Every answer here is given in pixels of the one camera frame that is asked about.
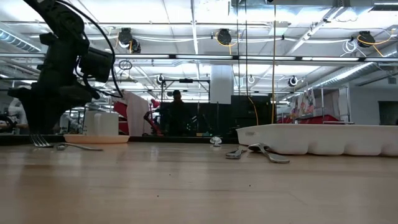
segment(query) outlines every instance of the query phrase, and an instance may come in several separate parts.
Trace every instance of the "white column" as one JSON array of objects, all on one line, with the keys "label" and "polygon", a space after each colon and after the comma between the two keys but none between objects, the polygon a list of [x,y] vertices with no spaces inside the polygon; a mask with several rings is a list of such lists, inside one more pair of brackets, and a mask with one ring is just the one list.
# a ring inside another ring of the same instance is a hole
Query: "white column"
[{"label": "white column", "polygon": [[232,66],[211,66],[210,102],[231,104],[231,95],[234,93],[234,77]]}]

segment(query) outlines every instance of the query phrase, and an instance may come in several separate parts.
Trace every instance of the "white cup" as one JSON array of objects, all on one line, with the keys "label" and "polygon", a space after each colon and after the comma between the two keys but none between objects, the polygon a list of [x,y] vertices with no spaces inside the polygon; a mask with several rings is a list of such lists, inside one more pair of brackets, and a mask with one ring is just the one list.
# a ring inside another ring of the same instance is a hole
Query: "white cup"
[{"label": "white cup", "polygon": [[83,126],[85,136],[117,136],[119,135],[119,115],[99,111],[87,111]]}]

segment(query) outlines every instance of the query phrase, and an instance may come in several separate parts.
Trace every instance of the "table surface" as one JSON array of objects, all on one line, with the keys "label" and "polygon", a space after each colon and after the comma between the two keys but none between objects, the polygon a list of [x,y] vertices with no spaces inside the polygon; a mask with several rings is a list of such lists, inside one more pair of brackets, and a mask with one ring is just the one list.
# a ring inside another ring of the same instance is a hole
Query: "table surface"
[{"label": "table surface", "polygon": [[0,147],[2,223],[397,223],[398,160],[130,143]]}]

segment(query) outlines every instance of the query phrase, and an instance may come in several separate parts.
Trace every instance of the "person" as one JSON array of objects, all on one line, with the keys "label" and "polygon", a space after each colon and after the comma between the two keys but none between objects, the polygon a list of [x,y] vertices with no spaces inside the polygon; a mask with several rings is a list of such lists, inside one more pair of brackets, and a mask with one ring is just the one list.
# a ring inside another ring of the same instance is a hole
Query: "person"
[{"label": "person", "polygon": [[163,116],[168,116],[169,119],[169,135],[183,136],[187,133],[187,123],[191,116],[185,103],[182,101],[181,92],[179,90],[173,91],[173,102],[166,108],[157,110]]}]

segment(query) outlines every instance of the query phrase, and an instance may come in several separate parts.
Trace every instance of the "white plastic tray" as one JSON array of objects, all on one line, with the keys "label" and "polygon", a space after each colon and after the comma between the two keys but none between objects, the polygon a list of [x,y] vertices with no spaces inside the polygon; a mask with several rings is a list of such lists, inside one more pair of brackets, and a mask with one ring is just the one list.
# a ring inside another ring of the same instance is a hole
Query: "white plastic tray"
[{"label": "white plastic tray", "polygon": [[238,129],[239,143],[280,154],[398,156],[398,126],[270,124]]}]

